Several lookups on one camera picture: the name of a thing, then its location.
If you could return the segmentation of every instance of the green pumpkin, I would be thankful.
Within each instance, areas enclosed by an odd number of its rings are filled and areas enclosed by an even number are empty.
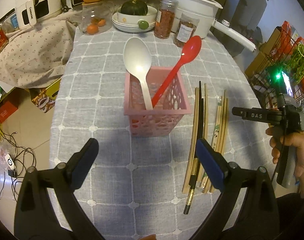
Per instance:
[[[127,1],[122,5],[120,13],[141,16],[147,15],[148,6],[145,2],[140,0]]]

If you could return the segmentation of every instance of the pink basket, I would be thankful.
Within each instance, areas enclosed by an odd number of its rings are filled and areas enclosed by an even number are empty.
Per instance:
[[[151,98],[161,86],[171,68],[151,67],[147,82]],[[139,80],[126,72],[124,115],[129,116],[133,136],[156,137],[168,135],[183,115],[191,114],[183,80],[177,74],[153,110],[146,110]]]

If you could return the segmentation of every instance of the basket rim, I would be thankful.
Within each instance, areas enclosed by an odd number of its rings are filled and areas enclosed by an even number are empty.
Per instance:
[[[150,70],[169,70],[171,71],[172,68],[170,67],[159,67],[159,66],[152,66]],[[131,74],[129,72],[125,72],[125,82],[124,82],[124,103],[123,103],[123,108],[124,108],[124,115],[128,116],[133,116],[133,115],[177,115],[177,114],[192,114],[192,109],[190,106],[190,102],[188,100],[188,95],[186,93],[183,79],[181,74],[178,72],[175,77],[178,78],[179,84],[182,89],[182,96],[186,102],[187,109],[153,109],[153,110],[129,110],[128,106],[128,101],[126,98],[126,95],[130,95],[130,86],[128,85],[130,83],[130,76]]]

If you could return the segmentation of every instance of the blue gripper pad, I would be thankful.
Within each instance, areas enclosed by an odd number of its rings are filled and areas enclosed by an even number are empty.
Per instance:
[[[223,156],[215,152],[204,139],[196,141],[196,156],[199,158],[213,186],[223,192],[225,189],[225,172],[227,172],[225,166],[227,162]]]

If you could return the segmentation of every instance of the jar of chili sauce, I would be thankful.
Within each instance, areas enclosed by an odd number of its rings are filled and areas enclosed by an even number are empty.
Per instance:
[[[154,36],[157,38],[166,39],[170,36],[177,3],[175,0],[161,0],[154,28]]]

